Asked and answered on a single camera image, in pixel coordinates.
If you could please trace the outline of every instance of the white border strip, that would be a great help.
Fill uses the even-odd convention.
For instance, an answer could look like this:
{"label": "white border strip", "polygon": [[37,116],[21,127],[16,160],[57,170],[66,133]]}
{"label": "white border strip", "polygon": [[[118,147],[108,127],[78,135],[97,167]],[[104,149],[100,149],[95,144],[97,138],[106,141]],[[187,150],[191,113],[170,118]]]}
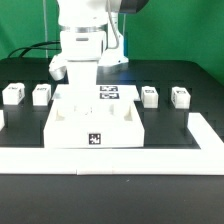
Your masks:
{"label": "white border strip", "polygon": [[223,141],[200,113],[189,113],[188,129],[203,150],[224,150]]}
{"label": "white border strip", "polygon": [[224,150],[0,148],[0,173],[224,175]]}

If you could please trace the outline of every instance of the black label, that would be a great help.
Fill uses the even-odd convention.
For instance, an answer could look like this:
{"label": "black label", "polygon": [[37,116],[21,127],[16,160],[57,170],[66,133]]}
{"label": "black label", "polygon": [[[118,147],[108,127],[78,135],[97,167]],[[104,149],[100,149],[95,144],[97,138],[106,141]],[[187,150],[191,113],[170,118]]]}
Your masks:
{"label": "black label", "polygon": [[178,94],[185,94],[186,92],[184,90],[177,91]]}
{"label": "black label", "polygon": [[9,87],[8,89],[16,90],[18,87]]}
{"label": "black label", "polygon": [[120,99],[119,93],[100,93],[100,99],[102,100],[115,100]]}
{"label": "black label", "polygon": [[38,88],[37,90],[38,90],[38,91],[46,91],[47,88]]}
{"label": "black label", "polygon": [[20,89],[19,90],[19,99],[21,99],[22,98],[22,90]]}
{"label": "black label", "polygon": [[154,90],[145,90],[146,93],[154,93]]}
{"label": "black label", "polygon": [[89,134],[89,145],[101,145],[101,134],[90,133]]}
{"label": "black label", "polygon": [[101,92],[118,92],[117,86],[100,86]]}

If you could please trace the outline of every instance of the black cable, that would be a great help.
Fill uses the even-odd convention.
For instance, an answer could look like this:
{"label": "black cable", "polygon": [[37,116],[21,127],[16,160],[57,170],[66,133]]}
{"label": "black cable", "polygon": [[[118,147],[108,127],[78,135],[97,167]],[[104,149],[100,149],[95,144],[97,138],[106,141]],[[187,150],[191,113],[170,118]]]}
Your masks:
{"label": "black cable", "polygon": [[18,48],[14,51],[12,51],[9,55],[8,55],[8,58],[11,58],[11,56],[16,53],[17,51],[21,51],[21,50],[28,50],[27,52],[29,52],[30,50],[52,50],[52,51],[55,51],[55,50],[61,50],[61,49],[57,49],[57,48],[47,48],[47,47],[21,47],[21,48]]}
{"label": "black cable", "polygon": [[116,39],[116,46],[115,47],[110,47],[109,49],[117,49],[117,48],[119,48],[120,41],[119,41],[119,37],[118,37],[117,31],[116,31],[116,28],[114,26],[114,22],[113,22],[113,19],[112,19],[110,0],[107,0],[107,11],[108,11],[108,16],[109,16],[109,21],[110,21],[110,24],[111,24],[111,28],[112,28],[112,31],[114,33],[114,37]]}
{"label": "black cable", "polygon": [[[41,42],[41,43],[34,44],[34,45],[30,46],[30,47],[40,47],[40,46],[53,45],[53,44],[60,44],[60,41],[56,40],[56,41]],[[23,57],[23,56],[24,56],[26,53],[28,53],[30,50],[32,50],[32,49],[29,49],[29,48],[25,49],[25,50],[19,55],[19,57],[20,57],[20,58]]]}

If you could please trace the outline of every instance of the green backdrop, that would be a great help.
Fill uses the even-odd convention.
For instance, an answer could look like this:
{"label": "green backdrop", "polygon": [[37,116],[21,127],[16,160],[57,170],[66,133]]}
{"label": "green backdrop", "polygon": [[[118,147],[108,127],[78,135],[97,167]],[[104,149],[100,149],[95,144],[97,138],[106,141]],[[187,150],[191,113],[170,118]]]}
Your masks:
{"label": "green backdrop", "polygon": [[[0,59],[45,40],[43,2],[0,0]],[[55,40],[58,9],[55,0],[46,2],[48,39]],[[223,0],[150,0],[139,14],[127,16],[128,57],[194,61],[224,84],[223,11]]]}

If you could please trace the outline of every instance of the white container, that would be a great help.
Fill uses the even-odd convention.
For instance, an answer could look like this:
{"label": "white container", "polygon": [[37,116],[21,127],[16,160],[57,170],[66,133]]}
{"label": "white container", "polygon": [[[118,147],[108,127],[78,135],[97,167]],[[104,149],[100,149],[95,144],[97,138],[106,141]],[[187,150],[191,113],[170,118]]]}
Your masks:
{"label": "white container", "polygon": [[44,128],[45,148],[142,147],[144,128],[134,102],[97,100],[90,109],[54,100]]}
{"label": "white container", "polygon": [[176,109],[189,109],[191,96],[186,88],[173,87],[171,101]]}
{"label": "white container", "polygon": [[158,108],[159,95],[155,87],[142,87],[141,99],[144,108]]}
{"label": "white container", "polygon": [[51,99],[51,86],[38,84],[33,93],[33,106],[47,106]]}
{"label": "white container", "polygon": [[25,86],[23,83],[10,83],[3,91],[4,105],[18,105],[25,97]]}

